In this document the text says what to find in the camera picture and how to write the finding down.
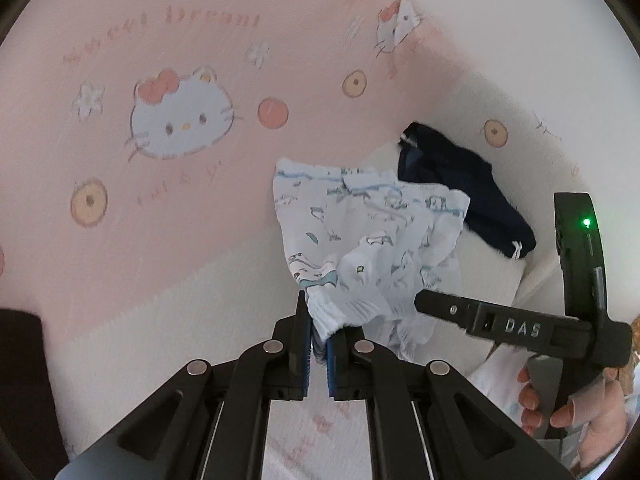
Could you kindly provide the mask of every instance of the cartoon cat face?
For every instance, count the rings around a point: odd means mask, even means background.
[[[133,155],[175,158],[195,153],[220,140],[233,124],[231,100],[208,68],[184,78],[163,70],[158,78],[138,84],[135,94]]]
[[[390,53],[415,27],[421,18],[415,12],[409,0],[392,3],[378,14],[378,48],[380,52]]]

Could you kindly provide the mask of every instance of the finger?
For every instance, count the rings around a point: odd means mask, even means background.
[[[587,389],[571,396],[574,403],[574,419],[572,424],[584,424],[597,418],[604,408],[606,379],[601,376]]]
[[[566,428],[574,423],[574,402],[572,400],[565,404],[562,408],[557,410],[551,419],[549,424],[554,428]]]
[[[522,421],[522,426],[527,426],[529,428],[534,428],[537,430],[540,426],[542,426],[542,422],[544,417],[540,412],[534,412],[532,410],[524,410],[522,412],[522,417],[520,418]]]
[[[621,424],[626,428],[625,394],[618,381],[610,381],[604,388],[602,410],[591,421],[590,428],[598,433]]]
[[[609,381],[615,381],[618,378],[618,369],[617,368],[605,368],[602,372],[604,377]]]
[[[580,443],[580,466],[585,469],[608,455],[626,435],[625,399],[617,381],[607,383],[603,410],[588,426]]]
[[[527,367],[524,367],[522,370],[518,372],[518,382],[519,383],[528,383],[531,379],[529,378],[529,370]]]
[[[530,385],[525,386],[518,396],[518,402],[528,410],[536,410],[540,405],[540,396]]]

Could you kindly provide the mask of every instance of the clothing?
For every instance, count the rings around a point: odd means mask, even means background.
[[[522,423],[523,407],[518,402],[518,396],[523,384],[517,381],[518,372],[525,366],[532,352],[523,348],[516,348],[508,345],[500,345],[494,353],[471,375],[468,380],[482,394],[488,397],[498,408],[500,408],[518,426]],[[631,395],[625,397],[625,412],[627,417],[627,434],[638,420],[640,414],[640,367],[636,367],[636,378],[634,390]],[[596,480],[607,467],[613,458],[620,451],[622,444],[616,447],[612,453],[605,457],[594,469],[583,476],[584,480]]]
[[[415,295],[424,288],[460,293],[452,252],[468,196],[399,182],[391,171],[290,160],[277,165],[273,196],[289,270],[314,320],[316,356],[341,327],[379,317],[367,335],[411,359],[436,322],[416,312]]]
[[[66,464],[42,322],[0,308],[0,478],[49,480]]]
[[[404,136],[408,141],[401,141],[400,180],[462,190],[471,199],[466,224],[505,256],[524,258],[535,248],[531,227],[500,192],[487,161],[425,124],[411,123]]]

